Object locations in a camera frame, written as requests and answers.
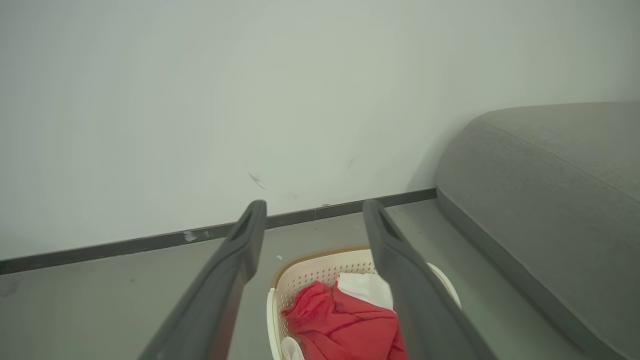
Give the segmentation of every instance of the basket rim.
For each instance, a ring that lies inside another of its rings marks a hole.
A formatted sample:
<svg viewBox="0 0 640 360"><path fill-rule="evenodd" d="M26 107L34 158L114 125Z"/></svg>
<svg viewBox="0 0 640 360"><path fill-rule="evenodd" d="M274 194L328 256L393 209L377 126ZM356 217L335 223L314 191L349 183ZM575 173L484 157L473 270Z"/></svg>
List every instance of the basket rim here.
<svg viewBox="0 0 640 360"><path fill-rule="evenodd" d="M282 274L284 274L290 267L292 267L292 266L294 266L294 265L296 265L298 263L301 263L301 262L307 261L307 260L311 260L311 259L315 259L315 258L321 258L323 256L340 254L341 252L351 252L351 251L359 251L359 250L370 250L369 244L348 245L348 246L337 247L337 248L333 248L333 249L329 249L329 250L315 251L315 252L311 252L309 254L298 256L298 257L294 258L293 260L291 260L290 262L282 265L278 269L276 274L273 276L273 280L271 281L271 287L272 288L277 288L278 287L278 281L280 281L280 278L282 277Z"/></svg>

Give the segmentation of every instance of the red cloth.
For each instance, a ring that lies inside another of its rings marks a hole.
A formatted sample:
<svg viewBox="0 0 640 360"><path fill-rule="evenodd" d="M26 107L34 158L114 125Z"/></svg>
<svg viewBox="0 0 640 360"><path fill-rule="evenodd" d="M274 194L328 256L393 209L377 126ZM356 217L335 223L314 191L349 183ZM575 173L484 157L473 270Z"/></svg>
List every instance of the red cloth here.
<svg viewBox="0 0 640 360"><path fill-rule="evenodd" d="M314 282L282 311L305 360L405 360L393 311Z"/></svg>

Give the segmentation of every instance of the white cloth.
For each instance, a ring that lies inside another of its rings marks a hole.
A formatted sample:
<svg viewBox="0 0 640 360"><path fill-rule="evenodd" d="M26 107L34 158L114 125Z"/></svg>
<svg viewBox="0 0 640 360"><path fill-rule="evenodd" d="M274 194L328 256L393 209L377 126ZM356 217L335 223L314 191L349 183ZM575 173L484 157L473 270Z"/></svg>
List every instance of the white cloth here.
<svg viewBox="0 0 640 360"><path fill-rule="evenodd" d="M282 339L280 348L282 349L285 360L305 360L305 357L302 355L302 349L300 349L300 344L290 336Z"/></svg>
<svg viewBox="0 0 640 360"><path fill-rule="evenodd" d="M379 275L341 272L338 277L338 289L356 299L384 309L394 310L391 288Z"/></svg>

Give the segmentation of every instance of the floor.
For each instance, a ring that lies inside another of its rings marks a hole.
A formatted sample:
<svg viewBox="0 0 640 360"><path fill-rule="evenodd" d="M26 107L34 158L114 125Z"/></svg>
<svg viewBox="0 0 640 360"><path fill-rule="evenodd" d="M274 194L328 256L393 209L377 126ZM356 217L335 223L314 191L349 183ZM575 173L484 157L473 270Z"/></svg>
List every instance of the floor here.
<svg viewBox="0 0 640 360"><path fill-rule="evenodd" d="M586 358L446 221L436 200L388 210L418 252L447 274L463 311L499 359ZM220 242L0 276L0 357L136 359ZM228 358L271 357L265 301L283 264L366 242L359 213L267 231Z"/></svg>

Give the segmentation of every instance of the wall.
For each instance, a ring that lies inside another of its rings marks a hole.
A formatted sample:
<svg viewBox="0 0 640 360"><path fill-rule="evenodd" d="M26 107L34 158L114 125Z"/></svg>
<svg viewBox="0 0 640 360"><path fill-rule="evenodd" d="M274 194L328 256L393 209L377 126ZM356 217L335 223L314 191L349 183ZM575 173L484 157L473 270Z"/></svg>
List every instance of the wall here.
<svg viewBox="0 0 640 360"><path fill-rule="evenodd" d="M636 0L4 1L0 258L432 188L482 112L640 99L638 19Z"/></svg>

